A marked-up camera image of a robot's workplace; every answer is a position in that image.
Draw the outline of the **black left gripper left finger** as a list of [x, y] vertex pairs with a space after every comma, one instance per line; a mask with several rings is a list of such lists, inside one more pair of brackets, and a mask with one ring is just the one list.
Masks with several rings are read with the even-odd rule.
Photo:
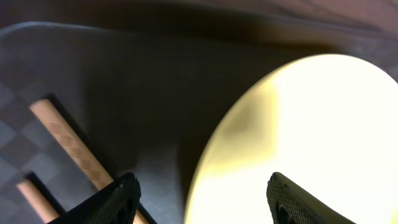
[[140, 197], [138, 179], [127, 172], [49, 224], [132, 224]]

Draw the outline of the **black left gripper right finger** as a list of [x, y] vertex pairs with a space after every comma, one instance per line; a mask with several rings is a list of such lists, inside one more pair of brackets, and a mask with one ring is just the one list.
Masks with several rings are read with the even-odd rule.
[[354, 224], [280, 172], [268, 180], [266, 196], [274, 224]]

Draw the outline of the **wooden chopstick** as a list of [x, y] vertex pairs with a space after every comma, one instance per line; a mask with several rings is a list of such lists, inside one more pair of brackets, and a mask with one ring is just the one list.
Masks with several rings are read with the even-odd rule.
[[[29, 109], [89, 178], [98, 192], [115, 181], [49, 100], [38, 100], [32, 103]], [[138, 207], [133, 223], [147, 222]]]
[[16, 187], [44, 223], [50, 223], [60, 216], [30, 180], [25, 179]]

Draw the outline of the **yellow round plate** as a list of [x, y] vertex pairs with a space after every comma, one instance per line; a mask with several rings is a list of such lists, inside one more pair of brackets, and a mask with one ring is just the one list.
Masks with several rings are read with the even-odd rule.
[[266, 188], [274, 172], [355, 223], [396, 223], [397, 82], [340, 54], [266, 75], [211, 135], [185, 223], [270, 223]]

